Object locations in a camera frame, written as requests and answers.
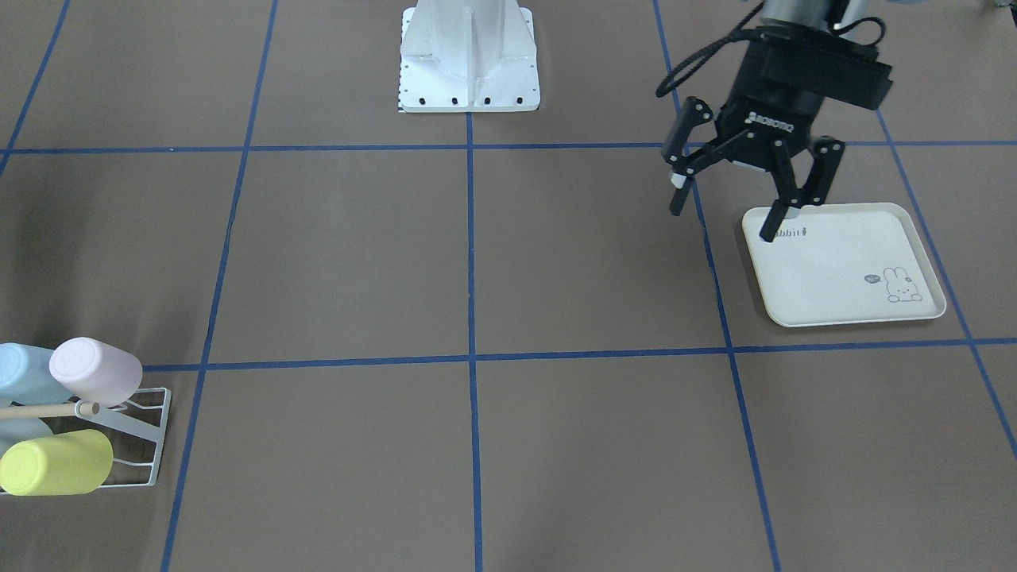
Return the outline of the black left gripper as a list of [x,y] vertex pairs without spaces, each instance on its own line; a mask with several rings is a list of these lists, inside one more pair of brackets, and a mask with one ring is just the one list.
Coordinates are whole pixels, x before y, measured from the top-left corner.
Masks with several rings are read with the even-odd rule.
[[675,188],[669,213],[679,217],[696,176],[720,160],[770,173],[778,192],[759,236],[773,243],[789,211],[820,206],[844,152],[811,126],[824,101],[862,109],[882,105],[892,69],[878,48],[816,28],[734,28],[691,54],[662,79],[668,95],[727,44],[747,42],[747,51],[727,100],[718,112],[691,95],[661,148]]

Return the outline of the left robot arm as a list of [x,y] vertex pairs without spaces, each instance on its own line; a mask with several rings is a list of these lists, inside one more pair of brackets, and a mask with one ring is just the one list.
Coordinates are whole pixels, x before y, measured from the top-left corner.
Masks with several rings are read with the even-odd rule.
[[677,113],[661,156],[675,188],[669,210],[679,216],[698,174],[722,160],[770,174],[777,196],[760,228],[773,242],[788,211],[821,206],[832,187],[845,144],[814,137],[824,101],[876,110],[892,87],[878,41],[860,43],[854,28],[869,22],[865,1],[763,1],[727,35],[680,61],[656,88],[677,90],[727,44],[747,51],[724,105],[714,112],[691,95]]

